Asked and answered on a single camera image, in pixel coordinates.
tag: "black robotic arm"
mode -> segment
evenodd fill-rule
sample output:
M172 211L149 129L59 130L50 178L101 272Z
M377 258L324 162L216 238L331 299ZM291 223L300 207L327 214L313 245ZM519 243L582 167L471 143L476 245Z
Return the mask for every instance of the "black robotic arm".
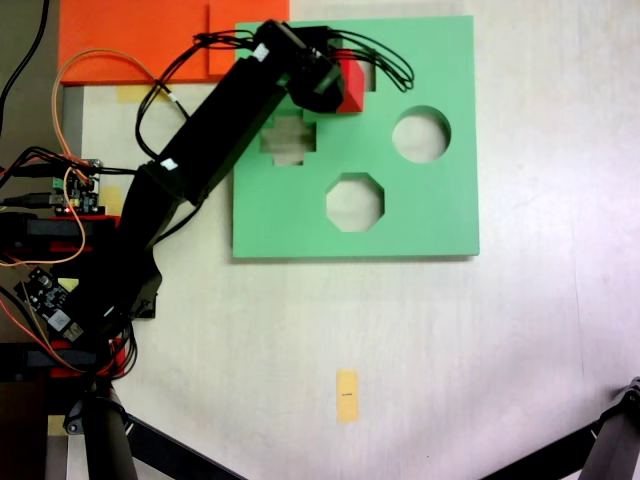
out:
M104 344L155 296L157 238L181 203L197 206L207 198L285 95L302 108L336 111L344 78L327 56L335 43L329 32L263 24L252 54L234 64L159 158L138 169L115 238L93 253L94 267L58 312L67 339Z

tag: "red block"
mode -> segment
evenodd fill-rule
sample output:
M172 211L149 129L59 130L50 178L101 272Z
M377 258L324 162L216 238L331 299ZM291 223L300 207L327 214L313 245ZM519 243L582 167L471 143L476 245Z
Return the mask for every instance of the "red block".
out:
M338 113L360 113L364 111L364 70L357 60L340 60L345 79L344 101Z

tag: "circuit board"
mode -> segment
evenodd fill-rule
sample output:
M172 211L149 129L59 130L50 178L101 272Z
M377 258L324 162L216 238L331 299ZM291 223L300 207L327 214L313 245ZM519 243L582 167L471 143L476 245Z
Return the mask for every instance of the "circuit board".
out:
M29 274L31 279L25 283L33 311L49 322L67 299L69 292L58 281L41 268ZM26 302L22 285L15 287L18 298Z
M96 167L101 167L100 160L88 160ZM62 195L64 192L64 179L53 179L53 190ZM75 175L69 175L67 179L67 193L69 202L78 215L104 215L105 208L99 204L100 197L100 175L91 175L88 183L83 183ZM72 215L68 205L55 208L55 214L59 217Z

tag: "white surface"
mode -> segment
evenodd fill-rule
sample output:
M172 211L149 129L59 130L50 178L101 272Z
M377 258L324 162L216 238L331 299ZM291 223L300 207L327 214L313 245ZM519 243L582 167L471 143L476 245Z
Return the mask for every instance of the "white surface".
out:
M640 371L640 3L292 4L293 19L431 14L475 16L480 257L234 262L229 182L157 248L159 318L137 324L118 393L252 480L479 478ZM177 93L197 105L206 88ZM114 101L86 89L82 153L142 163L136 106ZM180 123L166 108L145 120L156 147ZM339 368L359 372L353 424L336 424Z

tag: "orange panel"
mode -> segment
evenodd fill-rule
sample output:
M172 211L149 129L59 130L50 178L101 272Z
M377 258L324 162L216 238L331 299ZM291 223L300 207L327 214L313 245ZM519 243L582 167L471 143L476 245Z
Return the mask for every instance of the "orange panel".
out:
M233 30L236 23L289 20L289 0L211 0L209 31ZM235 61L233 50L209 50L209 75L220 80Z
M209 0L61 0L58 66L87 48L115 48L138 58L155 75L208 30ZM196 53L174 81L208 80L207 52ZM125 60L96 56L79 60L64 75L70 84L149 83Z

